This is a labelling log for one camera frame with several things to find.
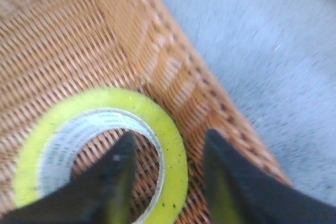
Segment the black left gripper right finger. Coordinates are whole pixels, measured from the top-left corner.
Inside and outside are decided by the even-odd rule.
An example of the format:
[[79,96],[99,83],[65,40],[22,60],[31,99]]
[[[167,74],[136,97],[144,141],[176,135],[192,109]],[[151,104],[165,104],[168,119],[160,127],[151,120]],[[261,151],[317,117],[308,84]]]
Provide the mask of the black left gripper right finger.
[[335,206],[268,175],[215,129],[205,133],[203,173],[212,223],[335,223]]

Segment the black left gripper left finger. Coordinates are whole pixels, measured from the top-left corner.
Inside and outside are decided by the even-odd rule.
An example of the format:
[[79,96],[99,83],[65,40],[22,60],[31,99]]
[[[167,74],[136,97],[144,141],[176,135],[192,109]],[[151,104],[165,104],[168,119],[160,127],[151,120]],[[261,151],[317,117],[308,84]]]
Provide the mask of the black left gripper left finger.
[[90,168],[55,192],[16,208],[1,223],[127,223],[136,144],[125,132]]

